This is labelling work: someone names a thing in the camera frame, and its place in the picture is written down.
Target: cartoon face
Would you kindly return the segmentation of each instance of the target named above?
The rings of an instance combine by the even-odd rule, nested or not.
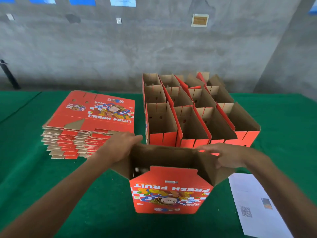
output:
[[[177,202],[177,199],[173,198],[173,197],[166,197],[166,198],[162,198],[161,202],[167,205],[172,205],[175,204]]]
[[[109,111],[110,111],[110,112],[118,112],[118,111],[119,111],[119,108],[116,107],[116,106],[111,106],[111,107],[109,107]]]

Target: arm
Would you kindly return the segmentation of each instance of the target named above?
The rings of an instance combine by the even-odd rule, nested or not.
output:
[[[113,135],[96,153],[67,176],[2,233],[4,237],[52,237],[66,221],[92,183],[114,162],[129,155],[142,135],[129,132]]]
[[[317,207],[265,154],[244,146],[210,144],[198,147],[220,153],[216,167],[246,167],[263,186],[294,237],[317,237]]]

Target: person's left arm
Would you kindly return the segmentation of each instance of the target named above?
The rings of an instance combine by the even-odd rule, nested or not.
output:
[[[1,233],[4,237],[53,237],[92,183],[125,158],[142,135],[118,133],[73,173],[35,202]]]

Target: qr code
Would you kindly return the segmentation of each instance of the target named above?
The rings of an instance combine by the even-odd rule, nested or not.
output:
[[[243,216],[252,217],[250,208],[244,206],[241,206],[240,208]]]

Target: green cloth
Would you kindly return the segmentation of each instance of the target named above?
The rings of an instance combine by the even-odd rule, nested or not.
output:
[[[10,105],[2,99],[2,107],[9,108],[0,116],[0,229],[85,161],[50,159],[41,142],[42,124],[68,93],[11,92]],[[145,135],[142,95],[107,94],[136,101],[135,133]],[[317,203],[317,104],[301,95],[233,97],[262,127],[252,147],[269,155]],[[194,215],[137,214],[129,186],[125,178],[106,171],[56,237],[244,237],[228,180]]]

